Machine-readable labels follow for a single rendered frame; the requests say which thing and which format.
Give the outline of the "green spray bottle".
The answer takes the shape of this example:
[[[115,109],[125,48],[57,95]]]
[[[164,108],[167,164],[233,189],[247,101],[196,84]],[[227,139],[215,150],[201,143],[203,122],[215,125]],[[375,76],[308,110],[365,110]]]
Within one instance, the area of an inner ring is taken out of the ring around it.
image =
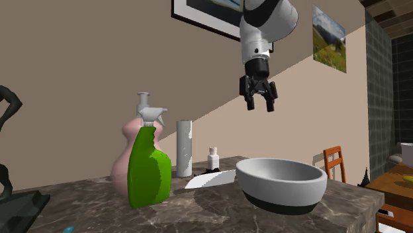
[[[143,119],[134,141],[128,162],[128,202],[134,209],[161,203],[171,190],[171,160],[156,149],[154,122],[163,122],[165,108],[144,107],[139,110]]]

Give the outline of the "landscape wall picture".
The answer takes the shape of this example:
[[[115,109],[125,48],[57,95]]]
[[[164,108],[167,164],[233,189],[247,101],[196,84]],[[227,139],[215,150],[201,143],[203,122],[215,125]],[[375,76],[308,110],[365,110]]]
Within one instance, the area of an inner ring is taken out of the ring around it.
[[[313,60],[347,72],[345,29],[316,5],[312,6]]]

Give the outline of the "dark figure statue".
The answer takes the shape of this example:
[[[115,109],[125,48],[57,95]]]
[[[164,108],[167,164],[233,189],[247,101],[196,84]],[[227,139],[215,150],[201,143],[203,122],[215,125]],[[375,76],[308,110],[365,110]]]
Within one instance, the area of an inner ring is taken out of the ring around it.
[[[0,85],[0,102],[2,100],[6,100],[9,106],[0,116],[0,131],[4,123],[23,105],[15,93]],[[9,170],[1,163],[0,183],[3,186],[3,192],[0,195],[0,233],[27,233],[32,223],[48,204],[50,195],[43,195],[38,190],[13,195]]]

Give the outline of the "small white bottle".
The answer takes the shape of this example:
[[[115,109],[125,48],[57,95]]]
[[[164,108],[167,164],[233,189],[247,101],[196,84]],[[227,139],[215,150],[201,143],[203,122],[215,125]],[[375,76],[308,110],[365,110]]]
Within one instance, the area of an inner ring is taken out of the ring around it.
[[[207,156],[207,169],[211,171],[219,170],[219,155],[216,147],[209,148],[209,155]]]

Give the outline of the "black framed wall picture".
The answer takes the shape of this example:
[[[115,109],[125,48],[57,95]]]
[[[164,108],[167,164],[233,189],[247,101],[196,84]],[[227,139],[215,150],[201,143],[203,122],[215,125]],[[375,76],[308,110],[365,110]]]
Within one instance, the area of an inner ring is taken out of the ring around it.
[[[171,17],[240,41],[244,0],[170,0]]]

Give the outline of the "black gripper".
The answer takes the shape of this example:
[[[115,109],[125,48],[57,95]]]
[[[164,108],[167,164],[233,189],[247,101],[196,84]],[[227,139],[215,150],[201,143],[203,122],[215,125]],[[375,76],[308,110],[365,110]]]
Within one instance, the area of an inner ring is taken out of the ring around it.
[[[265,58],[253,58],[244,65],[246,75],[240,78],[239,94],[244,97],[247,109],[254,110],[253,95],[255,91],[255,81],[261,82],[259,93],[266,101],[267,112],[274,111],[274,103],[278,98],[274,81],[268,82],[269,64]]]

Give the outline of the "white grey cylinder roll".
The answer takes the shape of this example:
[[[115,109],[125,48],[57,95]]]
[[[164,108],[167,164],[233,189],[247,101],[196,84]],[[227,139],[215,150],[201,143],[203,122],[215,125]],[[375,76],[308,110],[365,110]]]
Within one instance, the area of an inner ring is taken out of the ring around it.
[[[192,175],[192,121],[177,121],[177,159],[176,174],[178,177]]]

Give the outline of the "white container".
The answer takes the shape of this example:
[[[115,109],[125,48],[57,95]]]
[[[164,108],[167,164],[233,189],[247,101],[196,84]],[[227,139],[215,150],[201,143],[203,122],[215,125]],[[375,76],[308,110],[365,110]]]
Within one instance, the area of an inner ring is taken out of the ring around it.
[[[413,169],[413,143],[401,143],[402,162]]]

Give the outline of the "brown wooden table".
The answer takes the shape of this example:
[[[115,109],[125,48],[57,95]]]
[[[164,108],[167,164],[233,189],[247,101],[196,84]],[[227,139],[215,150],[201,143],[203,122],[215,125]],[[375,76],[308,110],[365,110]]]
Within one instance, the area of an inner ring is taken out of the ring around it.
[[[394,213],[393,218],[379,214],[383,224],[413,233],[413,185],[405,182],[404,176],[413,176],[413,168],[400,162],[366,188],[384,193],[385,208]]]

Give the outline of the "white bowl with black base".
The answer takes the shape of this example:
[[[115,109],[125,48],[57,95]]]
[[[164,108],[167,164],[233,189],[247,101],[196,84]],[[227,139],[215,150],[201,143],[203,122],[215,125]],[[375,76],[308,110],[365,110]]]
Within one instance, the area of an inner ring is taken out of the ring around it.
[[[318,167],[276,158],[239,161],[236,177],[250,203],[284,215],[310,213],[321,201],[328,179]]]

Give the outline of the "pink pump bottle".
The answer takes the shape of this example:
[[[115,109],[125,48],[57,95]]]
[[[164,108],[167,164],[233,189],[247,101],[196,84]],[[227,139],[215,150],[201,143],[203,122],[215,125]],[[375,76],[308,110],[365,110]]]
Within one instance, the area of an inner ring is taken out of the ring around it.
[[[120,155],[120,157],[115,161],[113,164],[113,168],[111,171],[111,182],[114,188],[121,194],[125,195],[128,198],[128,187],[127,187],[127,175],[128,175],[128,162],[130,158],[130,153],[132,151],[132,147],[136,136],[143,126],[143,119],[141,115],[137,115],[137,117],[126,124],[122,132],[127,139],[127,145],[125,151]],[[156,127],[155,131],[155,148],[158,149],[158,136],[160,135],[163,126],[159,123],[158,120],[154,122],[154,126]]]

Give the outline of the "small dark tower figure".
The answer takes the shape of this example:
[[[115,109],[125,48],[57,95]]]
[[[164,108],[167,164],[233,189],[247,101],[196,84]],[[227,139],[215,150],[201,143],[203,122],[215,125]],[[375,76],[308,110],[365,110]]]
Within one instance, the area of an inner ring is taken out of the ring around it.
[[[368,175],[368,169],[365,168],[365,173],[363,176],[363,179],[360,184],[357,184],[358,187],[366,187],[368,184],[370,184],[370,179]]]

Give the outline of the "orange wooden chair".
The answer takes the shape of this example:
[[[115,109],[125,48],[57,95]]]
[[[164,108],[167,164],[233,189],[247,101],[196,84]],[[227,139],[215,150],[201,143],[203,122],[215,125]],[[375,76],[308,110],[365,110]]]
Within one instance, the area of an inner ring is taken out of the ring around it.
[[[332,160],[329,160],[329,156],[338,154],[338,158]],[[333,148],[328,148],[323,150],[323,156],[324,156],[324,168],[326,175],[328,179],[331,179],[331,174],[330,174],[330,169],[339,165],[341,169],[341,177],[342,177],[342,182],[346,182],[346,177],[345,177],[345,167],[344,167],[344,160],[343,160],[343,154],[342,154],[342,148],[341,146],[335,146]]]

